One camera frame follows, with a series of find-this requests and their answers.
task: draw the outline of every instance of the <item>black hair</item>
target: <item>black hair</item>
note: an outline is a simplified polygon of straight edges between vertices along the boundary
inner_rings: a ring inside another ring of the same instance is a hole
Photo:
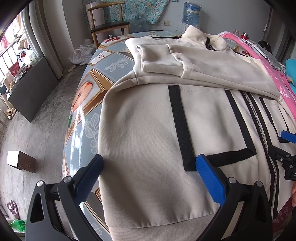
[[[258,42],[258,44],[259,44],[262,48],[264,48],[265,50],[267,50],[269,53],[272,54],[272,52],[271,52],[271,46],[270,46],[269,43],[265,42],[264,40],[260,40],[260,41]]]

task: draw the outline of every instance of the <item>person's finger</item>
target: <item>person's finger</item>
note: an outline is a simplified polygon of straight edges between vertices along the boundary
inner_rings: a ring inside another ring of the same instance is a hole
[[[296,182],[294,182],[293,187],[292,187],[292,194],[296,192]]]
[[[292,195],[292,206],[295,207],[296,206],[296,193],[294,193]]]

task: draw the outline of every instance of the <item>floral curtain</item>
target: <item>floral curtain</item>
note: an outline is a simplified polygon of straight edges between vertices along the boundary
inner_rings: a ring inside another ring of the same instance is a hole
[[[83,12],[86,23],[88,23],[85,5],[95,2],[96,0],[82,0]],[[104,2],[115,2],[120,0],[104,0]],[[135,16],[139,15],[142,19],[146,19],[148,24],[155,24],[160,15],[167,6],[169,0],[126,0],[122,5],[123,19],[131,21]],[[113,22],[120,20],[119,5],[104,8],[105,22]]]

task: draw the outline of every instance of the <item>large blue water jug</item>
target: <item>large blue water jug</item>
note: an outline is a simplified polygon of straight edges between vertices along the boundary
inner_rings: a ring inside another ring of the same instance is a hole
[[[182,23],[197,27],[200,21],[201,5],[186,2],[184,3]]]

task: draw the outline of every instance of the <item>green package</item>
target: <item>green package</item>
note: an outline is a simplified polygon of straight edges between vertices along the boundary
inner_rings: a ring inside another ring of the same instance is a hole
[[[20,233],[24,233],[26,231],[26,222],[23,220],[13,220],[9,225]]]

